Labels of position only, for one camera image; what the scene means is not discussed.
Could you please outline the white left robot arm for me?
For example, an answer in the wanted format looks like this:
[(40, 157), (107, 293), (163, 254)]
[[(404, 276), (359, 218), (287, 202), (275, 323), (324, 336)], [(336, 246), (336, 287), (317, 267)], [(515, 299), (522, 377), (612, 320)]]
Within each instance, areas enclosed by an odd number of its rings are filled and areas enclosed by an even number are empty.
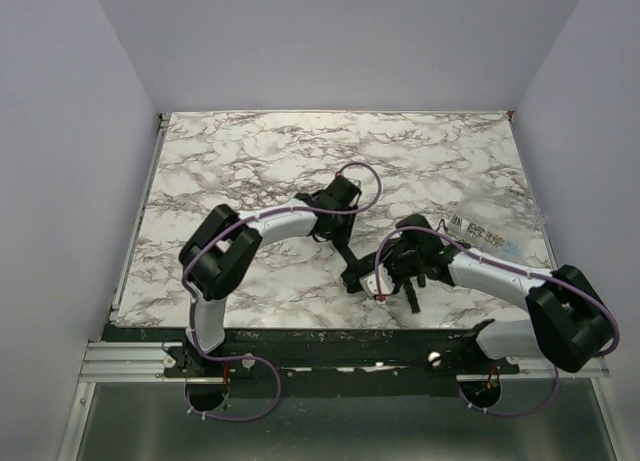
[(186, 330), (191, 344), (210, 354), (224, 342), (227, 298), (260, 249), (300, 237), (346, 243), (361, 194), (357, 182), (338, 175), (326, 188), (298, 193), (280, 206), (249, 212), (215, 207), (178, 256), (191, 295)]

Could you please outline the black folding umbrella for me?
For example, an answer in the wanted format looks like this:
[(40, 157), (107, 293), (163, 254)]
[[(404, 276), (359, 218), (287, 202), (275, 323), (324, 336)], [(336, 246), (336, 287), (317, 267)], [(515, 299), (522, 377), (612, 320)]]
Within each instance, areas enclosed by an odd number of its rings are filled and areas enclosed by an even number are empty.
[[(398, 244), (398, 240), (391, 240), (383, 248), (380, 256), (379, 273), (384, 270), (387, 271), (387, 259), (392, 255), (395, 246)], [(352, 252), (350, 247), (347, 246), (335, 246), (333, 247), (338, 251), (340, 256), (346, 262), (346, 268), (341, 273), (341, 279), (346, 288), (346, 291), (350, 294), (364, 292), (360, 285), (360, 279), (370, 273), (374, 273), (374, 264), (376, 258), (376, 252), (364, 256), (363, 258), (357, 258)], [(392, 295), (398, 293), (400, 289), (395, 289)]]

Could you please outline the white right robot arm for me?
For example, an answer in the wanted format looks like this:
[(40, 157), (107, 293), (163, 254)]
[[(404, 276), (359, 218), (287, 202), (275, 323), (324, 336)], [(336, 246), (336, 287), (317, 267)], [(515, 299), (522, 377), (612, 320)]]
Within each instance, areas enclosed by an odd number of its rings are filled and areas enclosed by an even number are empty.
[(616, 319), (575, 266), (549, 270), (507, 262), (435, 231), (421, 215), (402, 220), (389, 236), (397, 246), (379, 246), (374, 258), (377, 297), (423, 275), (483, 292), (527, 314), (525, 320), (490, 321), (480, 327), (473, 342), (488, 359), (544, 358), (576, 373), (619, 346)]

